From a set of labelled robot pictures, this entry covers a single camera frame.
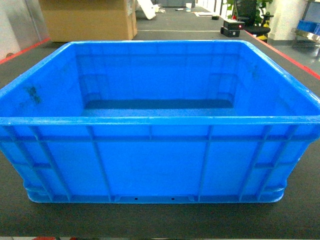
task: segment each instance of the office chair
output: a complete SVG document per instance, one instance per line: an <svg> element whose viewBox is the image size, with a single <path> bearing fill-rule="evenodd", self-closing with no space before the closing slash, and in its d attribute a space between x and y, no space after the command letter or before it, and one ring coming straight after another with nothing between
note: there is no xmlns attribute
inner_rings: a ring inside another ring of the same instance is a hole
<svg viewBox="0 0 320 240"><path fill-rule="evenodd" d="M269 27L264 27L266 21L270 20L273 15L264 14L261 26L255 25L256 12L257 12L257 0L234 0L235 10L237 12L237 19L245 22L243 28L252 35L257 37L266 36L270 32Z"/></svg>

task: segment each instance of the dark stain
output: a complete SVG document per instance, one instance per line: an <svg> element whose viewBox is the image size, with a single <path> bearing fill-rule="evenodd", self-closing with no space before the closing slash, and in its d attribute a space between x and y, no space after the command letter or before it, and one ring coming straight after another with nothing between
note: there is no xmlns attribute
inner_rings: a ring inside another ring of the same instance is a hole
<svg viewBox="0 0 320 240"><path fill-rule="evenodd" d="M36 104L41 103L41 98L37 95L37 89L34 86L26 87L26 91Z"/></svg>

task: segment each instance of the blue plastic crate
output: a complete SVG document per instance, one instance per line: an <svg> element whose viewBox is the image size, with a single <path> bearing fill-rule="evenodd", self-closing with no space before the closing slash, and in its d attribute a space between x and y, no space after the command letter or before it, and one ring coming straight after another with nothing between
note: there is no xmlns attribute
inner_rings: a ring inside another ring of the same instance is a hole
<svg viewBox="0 0 320 240"><path fill-rule="evenodd" d="M316 28L315 28L315 30L314 30L314 34L317 34L317 35L320 36L320 23L317 23L317 24L316 24Z"/></svg>
<svg viewBox="0 0 320 240"><path fill-rule="evenodd" d="M317 27L317 23L313 21L300 20L297 29L313 33Z"/></svg>
<svg viewBox="0 0 320 240"><path fill-rule="evenodd" d="M237 40L71 42L0 105L39 203L276 202L320 137L320 99Z"/></svg>

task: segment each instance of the white cup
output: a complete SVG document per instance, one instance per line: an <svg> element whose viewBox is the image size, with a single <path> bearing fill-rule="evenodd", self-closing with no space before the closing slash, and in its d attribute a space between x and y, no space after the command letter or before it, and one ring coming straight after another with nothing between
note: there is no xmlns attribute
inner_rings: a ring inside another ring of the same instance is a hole
<svg viewBox="0 0 320 240"><path fill-rule="evenodd" d="M185 4L185 10L186 10L187 12L191 12L191 7L192 7L192 3L186 3L186 4Z"/></svg>

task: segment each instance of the black mat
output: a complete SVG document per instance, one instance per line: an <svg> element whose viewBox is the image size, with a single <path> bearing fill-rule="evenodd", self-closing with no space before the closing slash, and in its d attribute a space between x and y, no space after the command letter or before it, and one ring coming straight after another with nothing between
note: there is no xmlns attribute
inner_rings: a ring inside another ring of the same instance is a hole
<svg viewBox="0 0 320 240"><path fill-rule="evenodd" d="M163 19L165 14L176 16L174 24L189 32L140 31L135 39L225 39L218 32L209 32L218 31L221 22L212 23L210 18L197 18L186 12L159 13L155 21L139 20L138 28L170 30L171 26L166 23L172 23L172 18ZM256 45L320 96L320 82L316 78L245 32L240 39ZM58 45L47 43L1 64L1 86ZM319 152L320 141L310 145L289 177L283 199L277 203L178 205L33 203L27 197L21 178L0 154L0 236L320 239Z"/></svg>

